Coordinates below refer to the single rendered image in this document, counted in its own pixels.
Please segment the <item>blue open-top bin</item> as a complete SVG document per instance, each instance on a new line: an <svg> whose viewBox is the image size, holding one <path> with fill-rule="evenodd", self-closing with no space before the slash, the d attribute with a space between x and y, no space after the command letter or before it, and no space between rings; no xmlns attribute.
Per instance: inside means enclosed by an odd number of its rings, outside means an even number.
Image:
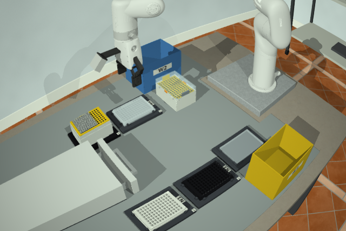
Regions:
<svg viewBox="0 0 346 231"><path fill-rule="evenodd" d="M181 74L181 51L162 39L141 46L144 67L142 84L136 88L143 94L156 89L155 79L172 71Z"/></svg>

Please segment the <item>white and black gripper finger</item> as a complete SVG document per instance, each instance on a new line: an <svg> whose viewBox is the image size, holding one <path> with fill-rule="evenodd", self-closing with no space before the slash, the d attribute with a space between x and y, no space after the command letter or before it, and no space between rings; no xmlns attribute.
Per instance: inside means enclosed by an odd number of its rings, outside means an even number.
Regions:
<svg viewBox="0 0 346 231"><path fill-rule="evenodd" d="M116 60L116 63L119 75L127 71L127 68L124 65L122 65L118 60Z"/></svg>
<svg viewBox="0 0 346 231"><path fill-rule="evenodd" d="M141 78L141 74L143 73L144 67L142 66L141 62L139 61L139 59L136 57L133 58L134 63L136 66L132 67L131 73L132 73L132 87L136 87L138 85L142 84L142 78ZM134 72L134 68L137 68L137 72Z"/></svg>

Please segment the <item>yellow open bin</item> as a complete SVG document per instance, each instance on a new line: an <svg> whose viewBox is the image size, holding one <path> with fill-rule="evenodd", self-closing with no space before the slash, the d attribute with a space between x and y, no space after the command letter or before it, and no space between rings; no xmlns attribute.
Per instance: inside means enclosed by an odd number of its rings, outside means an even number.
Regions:
<svg viewBox="0 0 346 231"><path fill-rule="evenodd" d="M285 124L252 154L245 179L273 200L303 169L312 148Z"/></svg>

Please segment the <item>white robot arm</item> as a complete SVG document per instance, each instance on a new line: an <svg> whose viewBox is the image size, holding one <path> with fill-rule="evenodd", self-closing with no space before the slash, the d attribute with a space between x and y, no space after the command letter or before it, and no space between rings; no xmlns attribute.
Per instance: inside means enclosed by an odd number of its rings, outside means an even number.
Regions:
<svg viewBox="0 0 346 231"><path fill-rule="evenodd" d="M290 10L284 0L253 0L260 11L254 18L255 51L249 85L256 91L269 93L276 88L277 49L285 49L291 41ZM113 0L112 24L114 39L126 41L138 35L137 18L153 18L163 13L163 0ZM121 51L118 48L96 53L89 64L101 72L107 58Z"/></svg>

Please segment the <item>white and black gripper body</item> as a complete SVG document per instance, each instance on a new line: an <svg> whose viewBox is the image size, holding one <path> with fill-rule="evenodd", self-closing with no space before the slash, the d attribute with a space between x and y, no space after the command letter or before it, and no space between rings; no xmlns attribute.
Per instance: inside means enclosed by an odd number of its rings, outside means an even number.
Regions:
<svg viewBox="0 0 346 231"><path fill-rule="evenodd" d="M116 59L124 65L127 69L132 70L132 66L134 64L133 58L137 56L141 64L143 64L142 60L142 51L141 45L139 42L138 35L135 38L119 41L115 40L115 48L118 48L121 52L116 54Z"/></svg>

